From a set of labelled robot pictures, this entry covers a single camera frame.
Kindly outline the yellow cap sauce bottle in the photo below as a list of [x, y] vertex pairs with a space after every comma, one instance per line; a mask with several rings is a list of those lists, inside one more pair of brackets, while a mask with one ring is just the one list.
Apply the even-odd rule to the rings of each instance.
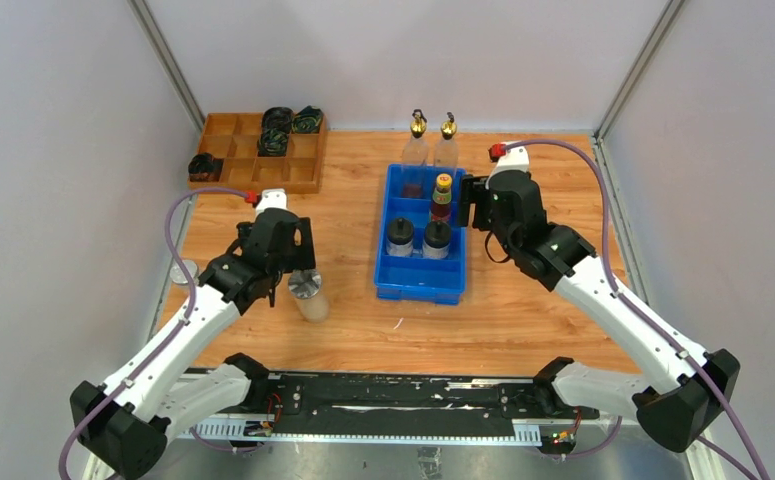
[[448, 223], [451, 217], [453, 178], [447, 173], [440, 173], [434, 181], [429, 216], [431, 221]]

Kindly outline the tall oil bottle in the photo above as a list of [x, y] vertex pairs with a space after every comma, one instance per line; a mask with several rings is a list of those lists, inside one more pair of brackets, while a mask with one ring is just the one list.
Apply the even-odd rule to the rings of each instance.
[[458, 168], [459, 148], [455, 140], [458, 127], [452, 112], [447, 113], [440, 132], [441, 139], [435, 145], [433, 153], [434, 166], [454, 176]]
[[421, 198], [429, 147], [423, 138], [427, 119], [421, 109], [412, 113], [410, 138], [402, 151], [401, 179], [403, 198]]

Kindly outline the black cap shaker jar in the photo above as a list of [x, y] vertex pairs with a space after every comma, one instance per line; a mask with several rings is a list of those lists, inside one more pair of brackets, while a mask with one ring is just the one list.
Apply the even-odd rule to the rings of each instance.
[[422, 255], [433, 260], [446, 259], [452, 239], [452, 229], [442, 220], [430, 221], [423, 232]]

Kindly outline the blue plastic divided bin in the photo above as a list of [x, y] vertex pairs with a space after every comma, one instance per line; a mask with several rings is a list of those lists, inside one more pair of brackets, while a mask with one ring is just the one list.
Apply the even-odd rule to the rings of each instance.
[[[451, 217], [452, 235], [446, 256], [443, 259], [424, 256], [424, 230], [430, 220], [430, 203], [438, 171], [433, 167], [421, 171], [424, 174], [423, 193], [419, 198], [410, 198], [403, 195], [402, 166], [391, 164], [387, 167], [373, 277], [377, 297], [457, 305], [467, 286], [466, 229], [458, 227], [456, 218]], [[408, 256], [388, 253], [388, 230], [397, 218], [404, 218], [414, 227], [412, 250]]]

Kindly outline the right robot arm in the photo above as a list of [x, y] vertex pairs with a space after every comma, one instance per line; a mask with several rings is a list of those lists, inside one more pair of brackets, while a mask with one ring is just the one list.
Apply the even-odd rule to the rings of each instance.
[[707, 351], [658, 318], [585, 238], [549, 221], [529, 173], [463, 177], [456, 220], [495, 237], [523, 274], [587, 314], [641, 370], [623, 374], [558, 357], [535, 378], [540, 413], [555, 418], [588, 407], [634, 419], [657, 444], [681, 453], [726, 412], [739, 360], [726, 349]]

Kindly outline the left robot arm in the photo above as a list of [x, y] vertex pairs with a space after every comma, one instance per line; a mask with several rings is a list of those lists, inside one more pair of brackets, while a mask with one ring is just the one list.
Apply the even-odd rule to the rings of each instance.
[[238, 224], [238, 237], [191, 282], [179, 313], [102, 383], [70, 394], [79, 442], [122, 479], [140, 479], [171, 441], [204, 418], [237, 405], [261, 411], [269, 400], [265, 370], [236, 354], [191, 386], [177, 387], [198, 354], [258, 300], [275, 299], [282, 277], [316, 266], [311, 220], [266, 208]]

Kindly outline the silver lid spice jar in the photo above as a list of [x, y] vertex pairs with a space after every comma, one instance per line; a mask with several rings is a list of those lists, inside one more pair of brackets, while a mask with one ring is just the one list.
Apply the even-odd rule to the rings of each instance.
[[305, 320], [320, 323], [328, 319], [329, 300], [323, 293], [323, 279], [316, 269], [293, 271], [287, 286]]

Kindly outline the far left silver jar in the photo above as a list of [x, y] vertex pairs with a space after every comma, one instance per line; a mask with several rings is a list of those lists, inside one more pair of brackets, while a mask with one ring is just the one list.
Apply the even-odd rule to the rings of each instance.
[[169, 270], [170, 281], [179, 287], [187, 288], [190, 281], [195, 281], [198, 275], [198, 265], [193, 260], [182, 261], [184, 269], [174, 262]]

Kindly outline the black roll left compartment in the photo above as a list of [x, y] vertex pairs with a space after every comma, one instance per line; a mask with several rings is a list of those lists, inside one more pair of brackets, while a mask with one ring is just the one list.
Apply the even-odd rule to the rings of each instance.
[[218, 182], [224, 159], [208, 152], [195, 155], [188, 164], [188, 179], [191, 182]]

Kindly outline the wooden compartment tray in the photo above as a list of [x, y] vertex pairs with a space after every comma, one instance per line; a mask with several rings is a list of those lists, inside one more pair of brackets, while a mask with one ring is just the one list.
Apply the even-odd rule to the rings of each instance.
[[263, 156], [258, 143], [263, 114], [210, 113], [206, 117], [196, 152], [213, 157], [216, 171], [189, 174], [191, 189], [226, 187], [261, 191], [283, 188], [293, 194], [316, 194], [321, 190], [328, 120], [314, 133], [293, 132], [283, 156]]

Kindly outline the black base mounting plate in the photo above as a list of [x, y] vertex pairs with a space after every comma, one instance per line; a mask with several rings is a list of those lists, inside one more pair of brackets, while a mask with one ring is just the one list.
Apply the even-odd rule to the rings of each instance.
[[546, 405], [529, 377], [276, 371], [261, 403], [229, 407], [196, 431], [232, 443], [541, 446], [599, 417]]

